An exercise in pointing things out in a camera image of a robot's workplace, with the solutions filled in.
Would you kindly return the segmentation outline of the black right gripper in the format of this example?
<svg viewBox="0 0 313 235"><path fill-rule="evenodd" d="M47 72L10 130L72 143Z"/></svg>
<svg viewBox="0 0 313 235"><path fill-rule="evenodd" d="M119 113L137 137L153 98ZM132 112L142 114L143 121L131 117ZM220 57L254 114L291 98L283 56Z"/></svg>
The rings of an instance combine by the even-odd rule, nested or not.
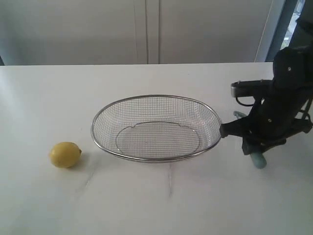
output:
<svg viewBox="0 0 313 235"><path fill-rule="evenodd" d="M313 124L296 119L298 112L313 95L313 48L286 47L273 60L273 80L263 104L251 121L243 117L220 126L222 138L242 137L244 155L284 145L292 131L308 133Z"/></svg>

